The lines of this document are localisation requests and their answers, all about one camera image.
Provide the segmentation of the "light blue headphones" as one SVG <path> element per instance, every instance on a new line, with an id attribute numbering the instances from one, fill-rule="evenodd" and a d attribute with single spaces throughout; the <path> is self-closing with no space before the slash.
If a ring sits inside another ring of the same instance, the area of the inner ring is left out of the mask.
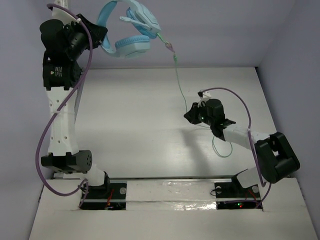
<path id="1" fill-rule="evenodd" d="M 127 5 L 125 13 L 115 20 L 114 11 L 118 5 Z M 100 10 L 96 24 L 108 28 L 101 43 L 103 51 L 114 58 L 139 57 L 151 48 L 151 41 L 158 37 L 162 28 L 152 13 L 138 0 L 111 0 Z"/>

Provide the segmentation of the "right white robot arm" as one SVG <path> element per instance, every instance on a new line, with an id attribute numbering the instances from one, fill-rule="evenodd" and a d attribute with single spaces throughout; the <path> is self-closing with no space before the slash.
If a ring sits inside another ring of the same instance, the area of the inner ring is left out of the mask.
<path id="1" fill-rule="evenodd" d="M 260 180 L 275 184 L 301 167 L 283 133 L 260 133 L 240 126 L 226 118 L 222 102 L 218 99 L 194 102 L 183 116 L 193 125 L 208 125 L 216 138 L 253 151 L 255 167 L 238 174 L 237 180 L 230 185 L 235 196 L 243 196 Z"/>

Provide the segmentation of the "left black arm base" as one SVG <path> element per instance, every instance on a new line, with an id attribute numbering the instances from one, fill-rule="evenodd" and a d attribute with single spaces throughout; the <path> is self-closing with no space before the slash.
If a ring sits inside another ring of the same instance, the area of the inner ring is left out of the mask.
<path id="1" fill-rule="evenodd" d="M 112 181 L 108 190 L 103 187 L 89 186 L 86 196 L 85 193 L 86 188 L 82 187 L 80 203 L 83 203 L 80 206 L 81 210 L 126 210 L 127 182 L 125 181 Z"/>

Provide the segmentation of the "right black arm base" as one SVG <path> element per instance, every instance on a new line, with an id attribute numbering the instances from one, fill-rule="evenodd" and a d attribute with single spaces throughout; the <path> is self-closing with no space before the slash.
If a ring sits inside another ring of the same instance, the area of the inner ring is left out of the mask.
<path id="1" fill-rule="evenodd" d="M 218 182 L 214 184 L 210 195 L 216 199 L 218 210 L 261 209 L 260 193 L 255 193 L 252 187 L 242 188 L 232 182 Z"/>

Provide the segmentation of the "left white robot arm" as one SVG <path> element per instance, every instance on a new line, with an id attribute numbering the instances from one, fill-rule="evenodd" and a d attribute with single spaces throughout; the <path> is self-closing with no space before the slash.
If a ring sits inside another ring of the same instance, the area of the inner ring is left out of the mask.
<path id="1" fill-rule="evenodd" d="M 111 193 L 108 174 L 93 163 L 90 150 L 79 149 L 76 140 L 76 103 L 87 69 L 78 65 L 85 51 L 99 47 L 107 28 L 77 14 L 71 20 L 54 18 L 43 22 L 40 38 L 45 47 L 42 62 L 43 86 L 49 101 L 50 120 L 44 132 L 50 133 L 47 155 L 40 156 L 39 142 L 36 168 L 51 169 L 66 175 L 75 174 L 100 197 Z"/>

